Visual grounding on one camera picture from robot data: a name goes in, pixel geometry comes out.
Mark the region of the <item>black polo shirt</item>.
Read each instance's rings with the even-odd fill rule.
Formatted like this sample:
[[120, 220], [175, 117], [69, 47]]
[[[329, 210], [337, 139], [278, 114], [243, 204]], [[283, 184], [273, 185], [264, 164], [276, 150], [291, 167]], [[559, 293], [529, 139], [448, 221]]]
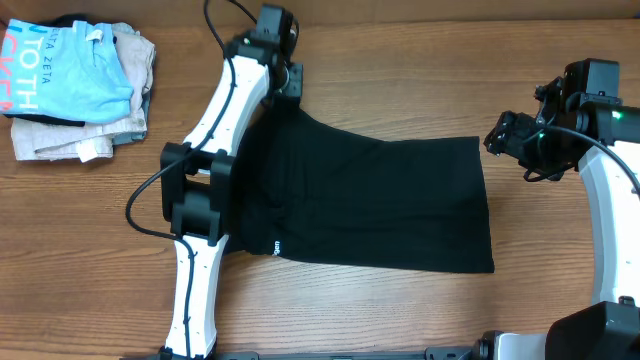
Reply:
[[495, 269], [475, 137], [383, 141], [276, 104], [232, 169], [229, 233], [254, 255], [447, 273]]

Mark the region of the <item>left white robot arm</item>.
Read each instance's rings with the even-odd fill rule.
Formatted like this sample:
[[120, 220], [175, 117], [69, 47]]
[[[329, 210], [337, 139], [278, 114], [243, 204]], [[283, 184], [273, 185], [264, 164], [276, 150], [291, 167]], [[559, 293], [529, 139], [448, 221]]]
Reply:
[[232, 166], [263, 99], [300, 100], [303, 68], [291, 60], [296, 43], [295, 33], [234, 38], [201, 120], [182, 143], [168, 143], [161, 153], [163, 216], [177, 238], [173, 318], [161, 359], [210, 359], [215, 353]]

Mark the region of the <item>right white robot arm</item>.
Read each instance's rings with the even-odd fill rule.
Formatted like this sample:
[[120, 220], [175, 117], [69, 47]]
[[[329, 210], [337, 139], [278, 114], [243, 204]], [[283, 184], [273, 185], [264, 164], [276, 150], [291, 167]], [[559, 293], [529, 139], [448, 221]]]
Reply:
[[484, 144], [540, 179], [576, 169], [590, 208], [594, 286], [591, 306], [555, 321], [546, 333], [487, 332], [466, 358], [638, 358], [638, 109], [587, 93], [543, 99], [536, 117], [504, 112]]

